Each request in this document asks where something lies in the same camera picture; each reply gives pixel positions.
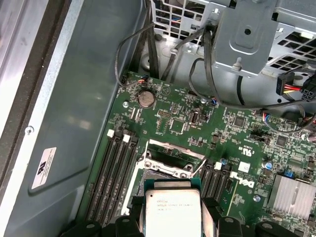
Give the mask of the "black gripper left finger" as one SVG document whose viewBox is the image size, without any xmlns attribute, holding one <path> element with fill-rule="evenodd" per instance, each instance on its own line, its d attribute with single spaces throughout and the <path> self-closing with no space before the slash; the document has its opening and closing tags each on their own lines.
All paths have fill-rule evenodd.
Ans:
<svg viewBox="0 0 316 237">
<path fill-rule="evenodd" d="M 62 237 L 143 237 L 140 230 L 144 197 L 133 197 L 129 215 L 118 217 L 105 227 L 97 221 L 84 221 L 64 231 Z"/>
</svg>

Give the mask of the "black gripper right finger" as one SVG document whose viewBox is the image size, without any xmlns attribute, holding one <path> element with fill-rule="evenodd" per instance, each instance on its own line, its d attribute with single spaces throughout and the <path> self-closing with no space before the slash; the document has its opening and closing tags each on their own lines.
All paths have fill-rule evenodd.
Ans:
<svg viewBox="0 0 316 237">
<path fill-rule="evenodd" d="M 304 220 L 268 207 L 268 197 L 202 197 L 204 237 L 302 237 Z"/>
</svg>

